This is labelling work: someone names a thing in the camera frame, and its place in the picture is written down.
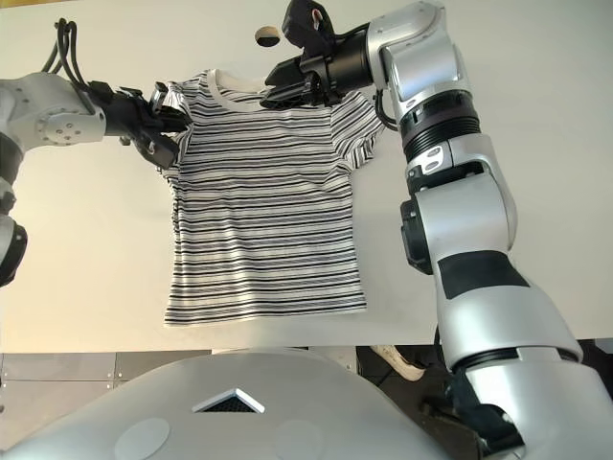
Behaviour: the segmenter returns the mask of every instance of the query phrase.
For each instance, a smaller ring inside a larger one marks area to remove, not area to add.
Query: striped t-shirt
[[[178,135],[174,271],[166,324],[362,311],[350,174],[381,123],[359,92],[284,111],[221,88],[216,71],[171,83],[193,119]]]

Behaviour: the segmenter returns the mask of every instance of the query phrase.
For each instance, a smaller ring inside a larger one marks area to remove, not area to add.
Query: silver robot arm
[[[191,122],[163,105],[168,93],[163,83],[156,83],[145,101],[136,89],[115,92],[104,82],[85,82],[76,59],[77,25],[60,19],[56,27],[57,43],[42,72],[0,80],[0,287],[14,278],[27,245],[25,229],[9,212],[15,202],[12,185],[28,150],[119,136],[122,144],[133,143],[148,162],[165,169],[178,146],[163,133],[183,131]],[[73,69],[67,60],[69,48]],[[56,75],[62,67],[69,80]]]
[[[313,17],[329,21],[324,12]],[[331,24],[318,24],[319,34],[308,36],[298,27],[305,21],[299,23],[300,12],[290,6],[284,32],[305,53],[273,71],[268,82],[281,85],[264,105],[335,104],[356,83],[389,89],[395,119],[382,113],[380,101],[377,110],[399,130],[408,163],[411,199],[401,206],[407,259],[434,277],[453,375],[449,395],[485,454],[610,457],[613,405],[602,381],[580,364],[581,348],[551,299],[509,261],[515,204],[480,130],[444,6],[409,5],[350,38],[334,35]]]

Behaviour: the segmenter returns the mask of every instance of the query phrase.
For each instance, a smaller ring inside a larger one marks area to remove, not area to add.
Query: metal panel
[[[613,355],[613,338],[597,338],[596,346],[605,353]]]
[[[132,380],[145,372],[156,369],[170,362],[188,357],[209,355],[210,350],[194,350],[188,352],[142,352],[118,353],[115,366],[115,379]]]
[[[114,353],[5,355],[2,380],[109,380]]]
[[[106,393],[105,381],[4,381],[0,450]]]

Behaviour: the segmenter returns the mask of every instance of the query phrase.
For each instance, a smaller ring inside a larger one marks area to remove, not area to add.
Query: white table
[[[325,2],[338,32],[405,4]],[[253,35],[283,19],[285,0],[81,0],[0,11],[0,77],[38,70],[53,24],[79,24],[88,80],[152,89],[205,68],[255,78],[295,56]],[[610,2],[447,2],[484,132],[519,208],[513,258],[556,301],[579,337],[613,336],[613,45]],[[187,350],[283,345],[427,343],[432,280],[405,262],[399,233],[407,198],[399,139],[386,132],[354,177],[355,240],[365,313],[166,328],[172,264],[170,191],[117,139],[28,153],[13,216],[30,245],[0,291],[7,353]]]

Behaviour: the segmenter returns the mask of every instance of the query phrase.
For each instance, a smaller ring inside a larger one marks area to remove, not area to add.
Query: black cable
[[[375,113],[385,127],[392,131],[398,131],[396,120],[389,117],[383,109],[383,91],[380,89],[377,89],[375,93]]]
[[[75,78],[75,75],[68,64],[68,48],[70,47],[70,38],[66,39],[66,35],[67,26],[68,31],[70,31],[72,28],[70,24],[67,25],[66,19],[63,17],[57,22],[57,53],[59,54],[59,61],[61,62],[61,66],[64,68],[64,72],[66,73],[68,80],[70,80],[70,82],[77,88],[84,89],[83,84]]]
[[[86,88],[88,88],[87,83],[83,79],[83,76],[80,74],[79,64],[77,63],[77,24],[73,21],[68,23],[68,29],[70,32],[70,60],[73,64],[73,70],[77,75],[77,80]]]
[[[63,38],[63,46],[64,46],[64,48],[68,48],[68,46],[69,46],[69,43],[68,43],[68,38],[69,38],[69,36],[68,36],[67,34],[65,34],[65,35],[64,35],[64,38]],[[58,73],[60,70],[61,70],[61,60],[59,60],[59,61],[57,62],[56,66],[53,68],[53,70],[51,71],[51,73],[52,73],[52,74],[56,74],[56,73]]]
[[[54,62],[56,61],[56,57],[57,57],[57,43],[54,43],[54,49],[49,55],[47,62],[45,62],[45,65],[43,66],[41,72],[49,72],[49,70],[51,69],[51,66],[54,65]]]

